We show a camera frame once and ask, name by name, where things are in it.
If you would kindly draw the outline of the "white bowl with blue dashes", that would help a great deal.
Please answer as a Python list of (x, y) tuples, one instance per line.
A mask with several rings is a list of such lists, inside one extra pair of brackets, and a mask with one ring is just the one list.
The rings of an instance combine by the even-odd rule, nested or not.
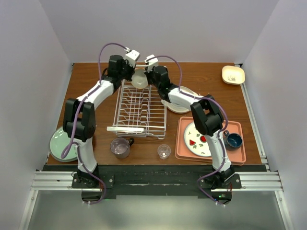
[(148, 80), (144, 69), (136, 69), (131, 79), (131, 83), (136, 89), (144, 89), (148, 86)]

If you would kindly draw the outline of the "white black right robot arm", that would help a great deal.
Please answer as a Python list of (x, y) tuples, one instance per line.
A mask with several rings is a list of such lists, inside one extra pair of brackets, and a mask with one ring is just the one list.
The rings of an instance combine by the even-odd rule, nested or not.
[(161, 99), (191, 111), (197, 131), (207, 140), (213, 161), (213, 172), (200, 179), (212, 181), (217, 187), (225, 188), (230, 184), (235, 171), (223, 140), (226, 114), (222, 107), (211, 95), (200, 97), (182, 91), (170, 81), (168, 70), (164, 66), (146, 67), (145, 76), (148, 83), (157, 88)]

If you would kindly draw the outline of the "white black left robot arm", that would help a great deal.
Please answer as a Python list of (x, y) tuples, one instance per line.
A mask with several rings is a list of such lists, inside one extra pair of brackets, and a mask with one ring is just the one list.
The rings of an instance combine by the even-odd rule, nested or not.
[(61, 158), (68, 155), (72, 146), (76, 147), (78, 170), (84, 172), (82, 182), (89, 188), (99, 184), (99, 176), (94, 173), (97, 161), (94, 157), (92, 139), (96, 129), (95, 110), (121, 86), (122, 80), (130, 81), (135, 72), (140, 54), (133, 50), (121, 55), (111, 55), (108, 67), (99, 70), (99, 80), (84, 95), (66, 101), (63, 131), (70, 138), (63, 149)]

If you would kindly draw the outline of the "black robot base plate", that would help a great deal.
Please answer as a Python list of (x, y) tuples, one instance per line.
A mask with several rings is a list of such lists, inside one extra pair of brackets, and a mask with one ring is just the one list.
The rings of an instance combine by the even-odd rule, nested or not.
[(82, 190), (83, 201), (118, 196), (197, 196), (205, 198), (218, 189), (230, 196), (232, 189), (242, 187), (238, 173), (222, 182), (219, 174), (206, 177), (213, 168), (206, 165), (105, 165), (97, 166), (94, 176), (80, 170), (71, 173), (72, 188)]

